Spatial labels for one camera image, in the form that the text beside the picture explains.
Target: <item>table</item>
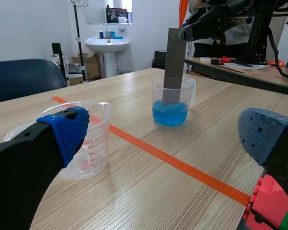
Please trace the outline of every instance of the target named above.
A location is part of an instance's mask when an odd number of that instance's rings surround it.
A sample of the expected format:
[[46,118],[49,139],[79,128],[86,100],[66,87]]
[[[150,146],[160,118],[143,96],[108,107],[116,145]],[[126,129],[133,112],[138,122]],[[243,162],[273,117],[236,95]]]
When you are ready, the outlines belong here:
[[[257,70],[227,66],[219,67],[206,61],[200,61],[200,58],[193,57],[186,58],[185,62],[194,66],[194,71],[209,77],[234,84],[288,94],[288,79],[282,77],[276,67]],[[283,71],[288,74],[288,68],[283,68]]]
[[[288,95],[194,77],[196,101],[186,122],[167,127],[151,111],[149,82],[163,75],[147,69],[2,102],[0,142],[56,105],[51,97],[110,102],[112,125],[251,195],[263,169],[239,143],[238,117],[249,107],[288,116]],[[58,175],[31,230],[234,230],[239,224],[244,205],[112,133],[109,152],[108,166],[93,178]]]

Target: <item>gray plastic strip in cup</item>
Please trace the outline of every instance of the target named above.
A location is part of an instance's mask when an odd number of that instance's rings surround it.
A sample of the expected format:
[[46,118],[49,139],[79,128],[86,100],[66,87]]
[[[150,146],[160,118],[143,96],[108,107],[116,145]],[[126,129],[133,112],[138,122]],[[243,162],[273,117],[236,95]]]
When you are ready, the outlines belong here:
[[[167,59],[164,74],[164,89],[180,89],[186,53],[186,42],[178,40],[179,29],[169,28]],[[164,90],[162,104],[179,103],[180,91]]]

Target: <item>sink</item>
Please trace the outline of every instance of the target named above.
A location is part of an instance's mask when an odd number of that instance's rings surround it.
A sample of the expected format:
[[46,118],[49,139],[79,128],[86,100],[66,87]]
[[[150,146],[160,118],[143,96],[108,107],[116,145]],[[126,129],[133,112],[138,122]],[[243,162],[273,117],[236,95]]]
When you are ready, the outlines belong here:
[[125,51],[129,39],[100,39],[97,36],[86,39],[85,45],[95,53],[103,53],[106,78],[117,75],[116,52]]

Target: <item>blue liquid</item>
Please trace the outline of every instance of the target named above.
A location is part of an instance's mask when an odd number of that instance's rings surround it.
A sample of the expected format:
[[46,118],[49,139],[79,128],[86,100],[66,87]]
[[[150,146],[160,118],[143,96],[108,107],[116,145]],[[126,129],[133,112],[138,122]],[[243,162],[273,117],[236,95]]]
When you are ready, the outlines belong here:
[[188,114],[188,106],[185,103],[162,105],[162,101],[153,103],[154,119],[166,126],[182,124]]

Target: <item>measuring cup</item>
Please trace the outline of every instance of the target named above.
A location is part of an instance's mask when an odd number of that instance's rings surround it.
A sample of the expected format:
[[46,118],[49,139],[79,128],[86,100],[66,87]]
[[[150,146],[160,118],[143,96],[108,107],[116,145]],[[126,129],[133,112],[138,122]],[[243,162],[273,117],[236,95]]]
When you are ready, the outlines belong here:
[[[55,114],[65,110],[66,107],[74,106],[85,108],[89,112],[90,122],[82,147],[75,154],[68,166],[62,169],[60,173],[71,179],[85,179],[102,171],[108,163],[111,104],[96,102],[63,103],[45,110],[39,117]],[[12,130],[4,138],[4,141],[14,138],[31,124]]]
[[165,89],[163,82],[164,78],[156,78],[150,82],[153,117],[162,125],[180,125],[187,118],[189,105],[194,104],[196,81],[182,77],[181,89]]

